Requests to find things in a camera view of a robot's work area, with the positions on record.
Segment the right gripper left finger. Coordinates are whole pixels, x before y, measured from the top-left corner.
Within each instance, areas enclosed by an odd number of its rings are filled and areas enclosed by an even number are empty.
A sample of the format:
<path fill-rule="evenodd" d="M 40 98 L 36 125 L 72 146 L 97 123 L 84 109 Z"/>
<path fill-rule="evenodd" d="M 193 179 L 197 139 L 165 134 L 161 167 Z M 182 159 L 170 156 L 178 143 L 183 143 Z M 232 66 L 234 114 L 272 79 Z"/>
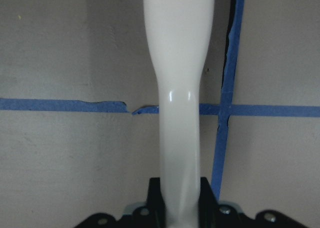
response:
<path fill-rule="evenodd" d="M 166 206 L 161 193 L 159 177 L 149 179 L 146 206 L 150 212 L 153 228 L 166 227 Z"/>

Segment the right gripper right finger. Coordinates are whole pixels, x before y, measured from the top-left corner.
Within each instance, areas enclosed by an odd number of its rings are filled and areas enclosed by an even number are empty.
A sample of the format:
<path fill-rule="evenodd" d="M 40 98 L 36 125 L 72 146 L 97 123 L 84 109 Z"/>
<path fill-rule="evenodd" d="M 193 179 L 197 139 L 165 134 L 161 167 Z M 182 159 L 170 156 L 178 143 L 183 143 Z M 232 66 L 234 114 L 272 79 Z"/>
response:
<path fill-rule="evenodd" d="M 198 223 L 200 228 L 215 228 L 217 200 L 206 177 L 200 178 L 200 195 L 198 200 Z"/>

